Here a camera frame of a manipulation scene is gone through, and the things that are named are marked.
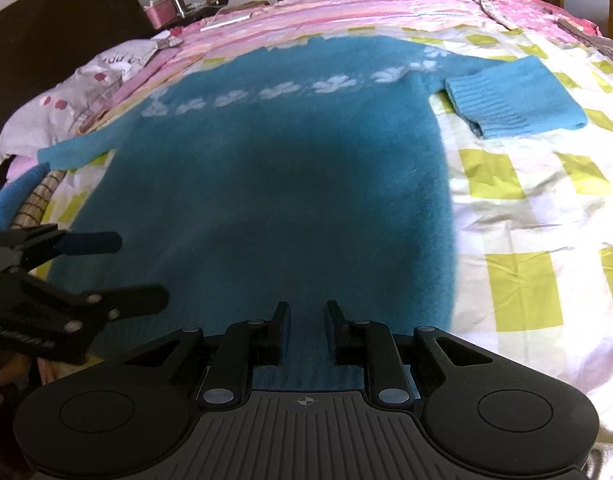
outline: dark brown headboard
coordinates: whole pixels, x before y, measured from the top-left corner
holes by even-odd
[[[1,10],[0,131],[17,108],[99,52],[153,34],[137,0],[18,0]]]

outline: teal sweater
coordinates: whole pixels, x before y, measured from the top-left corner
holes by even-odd
[[[539,60],[524,62],[543,76]],[[288,301],[288,362],[256,370],[254,386],[358,387],[359,370],[328,362],[325,303],[395,333],[448,328],[453,222],[429,95],[447,79],[495,80],[511,65],[344,38],[258,50],[189,75],[103,130],[40,154],[70,168],[119,147],[72,227],[117,231],[122,251],[58,260],[50,279],[73,290],[168,288],[163,313],[102,332],[92,348],[102,357],[179,328],[222,333]],[[453,99],[479,110],[479,89],[465,81],[456,79]],[[491,106],[523,113],[526,103],[488,84]]]

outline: bed sheet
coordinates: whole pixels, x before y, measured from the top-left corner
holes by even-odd
[[[481,140],[445,94],[432,97],[454,202],[452,332],[581,389],[600,413],[600,439],[613,442],[613,64],[581,45],[558,48],[522,30],[378,25],[323,36],[373,34],[426,43],[437,56],[436,47],[509,61],[538,56],[586,110],[589,126],[577,132]],[[227,61],[204,59],[192,69]],[[111,159],[66,172],[42,221],[67,228]]]

